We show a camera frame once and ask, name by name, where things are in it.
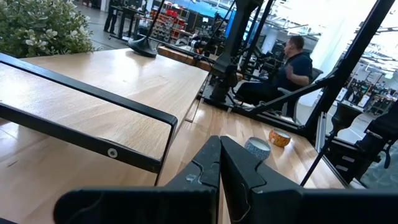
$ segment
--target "round base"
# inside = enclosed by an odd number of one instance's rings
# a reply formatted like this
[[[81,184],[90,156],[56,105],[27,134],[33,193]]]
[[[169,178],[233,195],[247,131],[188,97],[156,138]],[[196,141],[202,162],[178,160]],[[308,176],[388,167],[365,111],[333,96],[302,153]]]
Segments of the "round base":
[[[157,55],[157,52],[150,47],[147,37],[139,40],[129,40],[127,45],[142,56],[154,58]]]

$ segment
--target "man's arm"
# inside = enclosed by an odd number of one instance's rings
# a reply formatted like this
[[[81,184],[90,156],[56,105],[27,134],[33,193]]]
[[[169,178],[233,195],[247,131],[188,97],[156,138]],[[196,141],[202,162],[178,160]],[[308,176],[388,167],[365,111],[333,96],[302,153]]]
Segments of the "man's arm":
[[[293,73],[293,67],[291,65],[286,66],[286,78],[291,80],[292,82],[300,85],[306,86],[310,84],[310,78],[305,75],[296,75]]]

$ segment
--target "seat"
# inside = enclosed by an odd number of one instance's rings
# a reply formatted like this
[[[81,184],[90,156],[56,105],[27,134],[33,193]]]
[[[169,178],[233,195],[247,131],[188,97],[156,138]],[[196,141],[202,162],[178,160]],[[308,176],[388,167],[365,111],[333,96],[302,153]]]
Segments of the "seat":
[[[320,76],[323,73],[323,71],[317,69],[317,68],[312,68],[312,80],[316,80],[318,76]],[[286,90],[284,88],[278,88],[279,91],[281,91],[283,94],[289,94],[291,91]],[[282,115],[287,116],[293,119],[293,122],[297,122],[297,117],[296,117],[296,109],[297,109],[297,103],[299,102],[299,99],[287,102],[283,105],[282,107]]]

